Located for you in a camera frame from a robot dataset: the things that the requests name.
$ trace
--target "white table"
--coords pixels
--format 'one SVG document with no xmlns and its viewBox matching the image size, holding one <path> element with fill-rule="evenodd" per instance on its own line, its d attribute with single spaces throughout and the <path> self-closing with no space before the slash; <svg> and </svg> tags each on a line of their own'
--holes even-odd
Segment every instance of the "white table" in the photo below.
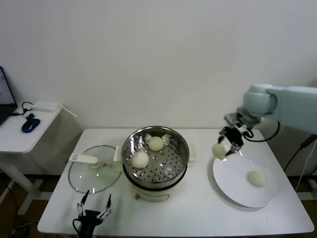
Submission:
<svg viewBox="0 0 317 238">
<path fill-rule="evenodd" d="M 76 153 L 95 145 L 122 145 L 134 129 L 87 129 Z M 246 142 L 242 150 L 278 178 L 280 191 L 266 207 L 252 209 L 231 202 L 210 177 L 211 147 L 219 129 L 178 129 L 189 144 L 191 160 L 197 162 L 174 189 L 177 193 L 164 202 L 136 200 L 131 183 L 121 174 L 105 191 L 89 195 L 86 209 L 102 211 L 111 193 L 112 213 L 97 226 L 96 236 L 230 237 L 309 233 L 314 230 L 301 201 L 267 143 Z M 262 139 L 254 131 L 256 139 Z M 38 224 L 38 230 L 51 234 L 73 234 L 72 220 L 77 218 L 76 204 L 83 194 L 74 191 L 64 172 Z"/>
<path fill-rule="evenodd" d="M 0 153 L 24 154 L 30 152 L 54 121 L 60 110 L 58 109 L 53 113 L 32 112 L 35 118 L 41 120 L 41 123 L 30 133 L 21 131 L 22 125 L 26 122 L 23 116 L 9 117 L 0 126 Z M 0 169 L 12 179 L 9 187 L 12 187 L 13 181 L 15 181 L 28 192 L 26 199 L 18 211 L 19 215 L 26 213 L 33 200 L 49 200 L 51 193 L 39 191 L 42 180 L 38 179 L 32 184 L 7 156 L 0 159 Z M 1 195 L 0 202 L 7 193 L 8 189 Z"/>
</svg>

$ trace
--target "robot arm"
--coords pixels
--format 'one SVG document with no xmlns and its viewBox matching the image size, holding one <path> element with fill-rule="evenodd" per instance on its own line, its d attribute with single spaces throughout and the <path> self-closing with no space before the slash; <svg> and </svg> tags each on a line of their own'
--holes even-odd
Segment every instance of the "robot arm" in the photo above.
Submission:
<svg viewBox="0 0 317 238">
<path fill-rule="evenodd" d="M 243 105 L 224 117 L 227 126 L 219 133 L 218 143 L 225 137 L 231 143 L 226 155 L 238 152 L 243 146 L 242 135 L 248 134 L 264 117 L 317 134 L 317 88 L 252 85 L 244 94 Z"/>
</svg>

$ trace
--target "floor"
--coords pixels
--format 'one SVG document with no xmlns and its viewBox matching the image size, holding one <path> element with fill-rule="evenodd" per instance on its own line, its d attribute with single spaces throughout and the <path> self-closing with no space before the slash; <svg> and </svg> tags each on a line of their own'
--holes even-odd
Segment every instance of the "floor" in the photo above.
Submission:
<svg viewBox="0 0 317 238">
<path fill-rule="evenodd" d="M 35 177 L 29 177 L 29 179 L 34 182 Z M 9 184 L 10 179 L 5 175 L 0 175 L 0 194 L 5 190 L 4 182 Z M 291 178 L 290 179 L 293 186 L 296 186 L 297 179 Z M 58 182 L 58 177 L 46 177 L 44 182 L 42 183 L 40 190 L 52 192 Z M 299 192 L 301 191 L 309 191 L 309 185 L 303 181 L 299 186 Z M 26 197 L 26 192 L 17 184 L 14 184 L 12 188 L 12 192 L 16 198 L 17 206 L 21 206 L 24 198 Z M 15 224 L 20 224 L 25 221 L 33 221 L 39 220 L 41 215 L 46 207 L 47 201 L 34 201 L 29 208 L 28 212 L 24 216 L 17 216 Z M 303 202 L 304 207 L 306 208 L 309 216 L 311 217 L 313 223 L 317 227 L 317 201 L 305 201 Z M 0 238 L 2 238 L 2 234 L 9 234 L 14 226 L 14 219 L 15 219 L 15 205 L 14 199 L 12 198 L 11 194 L 9 193 L 5 200 L 0 205 Z M 29 235 L 23 236 L 22 233 L 26 232 L 26 229 L 19 229 L 16 233 L 16 238 L 25 237 L 25 238 L 60 238 L 61 236 L 55 235 L 47 235 L 40 233 L 37 231 L 37 224 L 33 223 L 28 226 L 29 227 Z M 305 235 L 291 235 L 291 236 L 283 236 L 283 238 L 316 238 L 317 237 L 317 229 L 310 234 Z"/>
</svg>

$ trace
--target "white wall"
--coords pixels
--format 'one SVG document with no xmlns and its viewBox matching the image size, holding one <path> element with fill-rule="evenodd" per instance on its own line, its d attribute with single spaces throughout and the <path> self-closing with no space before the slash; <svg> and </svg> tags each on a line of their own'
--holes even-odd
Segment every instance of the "white wall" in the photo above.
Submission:
<svg viewBox="0 0 317 238">
<path fill-rule="evenodd" d="M 0 64 L 20 99 L 83 127 L 221 127 L 251 83 L 317 77 L 315 0 L 0 1 Z"/>
</svg>

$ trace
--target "blue mouse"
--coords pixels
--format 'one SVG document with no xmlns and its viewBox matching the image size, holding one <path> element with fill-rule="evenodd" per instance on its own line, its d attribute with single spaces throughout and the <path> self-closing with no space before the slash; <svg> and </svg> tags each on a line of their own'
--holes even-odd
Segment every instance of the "blue mouse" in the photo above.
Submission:
<svg viewBox="0 0 317 238">
<path fill-rule="evenodd" d="M 24 132 L 24 133 L 30 133 L 31 131 L 33 131 L 39 124 L 40 124 L 41 120 L 40 119 L 30 119 L 30 120 L 27 120 L 21 130 Z"/>
</svg>

